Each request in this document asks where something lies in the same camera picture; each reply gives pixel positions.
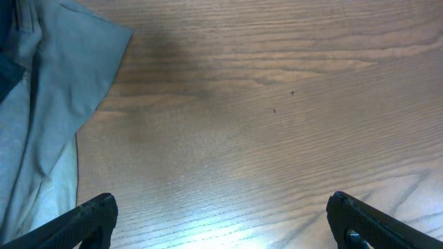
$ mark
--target fabric fold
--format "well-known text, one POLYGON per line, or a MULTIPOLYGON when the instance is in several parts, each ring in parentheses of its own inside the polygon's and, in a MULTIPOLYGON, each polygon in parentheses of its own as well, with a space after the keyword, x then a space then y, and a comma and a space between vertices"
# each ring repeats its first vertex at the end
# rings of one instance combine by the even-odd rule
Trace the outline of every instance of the fabric fold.
MULTIPOLYGON (((19 163, 0 161, 6 169, 17 171, 12 177, 11 191, 1 197, 0 214, 5 216, 0 228, 0 244, 36 228, 32 221, 39 219, 30 215, 42 213, 33 209, 38 207, 36 203, 44 203, 38 196, 40 187, 42 183, 51 182, 50 174, 63 158, 64 148, 72 145, 76 131, 109 90, 132 35, 131 30, 99 18, 72 1, 19 2, 21 9, 18 11, 30 13, 32 31, 12 28, 3 51, 29 70, 30 80, 27 86, 21 86, 30 89, 29 100, 28 103, 18 98, 5 101, 29 106, 29 114, 25 115, 27 121, 21 121, 28 124, 28 129, 24 152, 14 152, 21 155, 19 163)), ((66 162, 70 163, 63 167, 77 167, 72 160, 66 162)), ((75 199, 75 192, 68 193, 72 194, 71 199, 75 199)), ((71 204, 57 208, 61 214, 74 208, 75 201, 68 202, 71 204)))

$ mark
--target wooden surface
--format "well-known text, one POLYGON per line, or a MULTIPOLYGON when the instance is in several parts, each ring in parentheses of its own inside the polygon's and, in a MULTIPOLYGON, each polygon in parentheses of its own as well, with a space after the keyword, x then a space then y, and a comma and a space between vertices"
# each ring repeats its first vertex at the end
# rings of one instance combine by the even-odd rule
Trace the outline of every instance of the wooden surface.
POLYGON ((334 190, 443 238, 440 1, 82 3, 134 29, 78 133, 112 248, 335 248, 334 190))

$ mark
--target wood grain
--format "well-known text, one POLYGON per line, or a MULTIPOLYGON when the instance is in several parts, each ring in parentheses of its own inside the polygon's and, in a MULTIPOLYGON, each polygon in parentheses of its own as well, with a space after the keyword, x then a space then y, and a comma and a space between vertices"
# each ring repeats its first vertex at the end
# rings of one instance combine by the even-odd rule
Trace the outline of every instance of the wood grain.
POLYGON ((443 46, 441 1, 81 2, 134 29, 109 96, 179 94, 193 101, 443 46))
POLYGON ((335 248, 335 190, 443 238, 439 1, 83 4, 134 29, 78 133, 112 248, 335 248))
POLYGON ((442 237, 441 65, 439 51, 168 110, 98 111, 78 134, 79 199, 116 195, 113 248, 334 248, 334 190, 442 237))

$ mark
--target gray cloth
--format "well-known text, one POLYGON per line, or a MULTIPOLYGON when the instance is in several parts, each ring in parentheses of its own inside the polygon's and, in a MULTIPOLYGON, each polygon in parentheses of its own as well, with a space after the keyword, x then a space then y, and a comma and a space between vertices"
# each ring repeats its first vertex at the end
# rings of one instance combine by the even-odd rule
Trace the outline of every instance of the gray cloth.
POLYGON ((54 168, 31 196, 33 203, 24 203, 29 210, 20 217, 19 234, 26 234, 75 208, 77 194, 77 143, 75 137, 63 148, 54 168))
POLYGON ((109 90, 132 35, 69 0, 17 1, 20 29, 3 52, 27 71, 0 104, 0 244, 35 228, 42 184, 109 90))
POLYGON ((0 53, 0 104, 23 76, 25 68, 0 53))

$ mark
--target wooden table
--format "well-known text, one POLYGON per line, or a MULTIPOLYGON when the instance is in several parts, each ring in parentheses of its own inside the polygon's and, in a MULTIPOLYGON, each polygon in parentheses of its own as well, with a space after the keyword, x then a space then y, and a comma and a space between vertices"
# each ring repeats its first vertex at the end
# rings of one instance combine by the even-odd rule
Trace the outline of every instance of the wooden table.
POLYGON ((134 29, 78 133, 112 248, 336 248, 347 193, 443 238, 443 3, 82 0, 134 29))

